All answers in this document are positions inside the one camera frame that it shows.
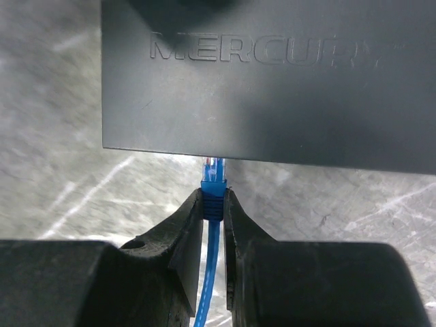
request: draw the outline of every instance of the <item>blue ethernet cable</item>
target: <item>blue ethernet cable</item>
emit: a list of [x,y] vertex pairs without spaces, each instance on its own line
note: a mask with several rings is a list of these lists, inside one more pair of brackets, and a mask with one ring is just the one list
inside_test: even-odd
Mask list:
[[225,179],[225,159],[204,158],[203,162],[203,218],[208,220],[208,246],[206,271],[204,273],[202,295],[198,305],[194,327],[203,327],[211,305],[213,283],[217,271],[219,249],[219,224],[223,220]]

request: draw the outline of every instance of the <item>mercury logo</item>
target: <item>mercury logo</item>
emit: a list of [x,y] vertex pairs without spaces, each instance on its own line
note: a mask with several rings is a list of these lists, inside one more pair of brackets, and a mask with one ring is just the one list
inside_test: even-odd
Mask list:
[[150,58],[265,65],[379,67],[388,47],[367,41],[266,35],[177,33],[172,44],[151,33]]

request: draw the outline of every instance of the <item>concrete floor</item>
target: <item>concrete floor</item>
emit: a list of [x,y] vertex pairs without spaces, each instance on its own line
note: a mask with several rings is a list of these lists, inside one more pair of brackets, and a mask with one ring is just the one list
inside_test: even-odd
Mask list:
[[[99,47],[96,0],[0,3],[0,238],[121,245],[198,187],[200,158],[102,149]],[[228,180],[275,238],[395,246],[436,322],[436,177],[229,161]],[[231,326],[223,251],[207,326]]]

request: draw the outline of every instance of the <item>black surface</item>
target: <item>black surface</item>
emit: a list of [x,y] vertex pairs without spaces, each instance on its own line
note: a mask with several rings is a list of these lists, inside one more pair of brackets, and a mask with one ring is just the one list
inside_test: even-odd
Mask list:
[[402,257],[373,243],[279,242],[228,191],[227,304],[239,326],[430,326]]
[[188,327],[196,312],[201,192],[116,249],[0,240],[0,326]]
[[102,32],[104,147],[436,173],[433,0],[105,0]]

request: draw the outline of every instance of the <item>gray floor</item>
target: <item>gray floor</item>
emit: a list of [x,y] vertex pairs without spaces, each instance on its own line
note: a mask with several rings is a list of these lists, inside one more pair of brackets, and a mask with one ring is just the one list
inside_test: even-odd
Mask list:
[[[102,149],[99,47],[96,0],[0,2],[0,238],[121,245],[199,185],[200,158]],[[228,180],[278,239],[395,246],[436,322],[434,176],[229,161]],[[231,326],[223,268],[207,326]]]

